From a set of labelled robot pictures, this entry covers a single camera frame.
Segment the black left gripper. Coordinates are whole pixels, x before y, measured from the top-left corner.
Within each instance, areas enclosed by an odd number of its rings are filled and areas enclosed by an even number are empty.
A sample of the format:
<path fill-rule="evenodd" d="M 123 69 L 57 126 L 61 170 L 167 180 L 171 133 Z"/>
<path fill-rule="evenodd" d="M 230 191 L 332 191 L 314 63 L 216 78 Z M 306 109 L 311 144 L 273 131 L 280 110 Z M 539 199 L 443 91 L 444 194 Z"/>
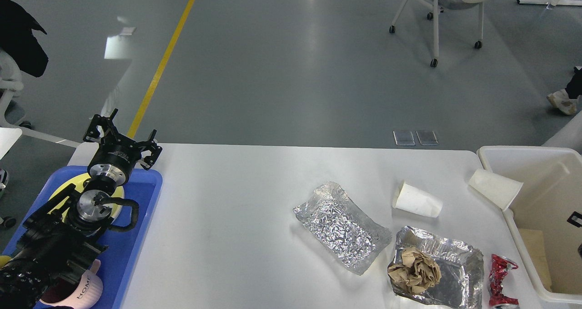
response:
<path fill-rule="evenodd" d="M 119 143 L 119 132 L 114 125 L 117 113 L 118 109 L 114 109 L 110 116 L 95 114 L 83 135 L 84 142 L 98 144 L 87 168 L 88 184 L 126 184 L 136 163 L 143 170 L 150 170 L 162 152 L 156 141 L 156 129 L 144 141 Z"/>

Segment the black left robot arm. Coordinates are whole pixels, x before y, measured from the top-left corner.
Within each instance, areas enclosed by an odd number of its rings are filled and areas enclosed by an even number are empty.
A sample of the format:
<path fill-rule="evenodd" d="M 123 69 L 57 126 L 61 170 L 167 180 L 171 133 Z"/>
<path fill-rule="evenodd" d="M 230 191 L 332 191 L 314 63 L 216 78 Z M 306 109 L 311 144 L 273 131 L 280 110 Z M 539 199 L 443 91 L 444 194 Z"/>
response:
<path fill-rule="evenodd" d="M 98 148 L 87 166 L 89 178 L 82 191 L 74 184 L 33 212 L 23 222 L 25 233 L 16 253 L 1 268 L 1 305 L 31 309 L 58 280 L 80 282 L 82 274 L 106 251 L 98 243 L 105 232 L 129 232 L 139 222 L 137 201 L 114 195 L 130 180 L 135 164 L 150 170 L 162 153 L 156 130 L 135 141 L 118 131 L 114 117 L 96 114 L 83 141 Z"/>

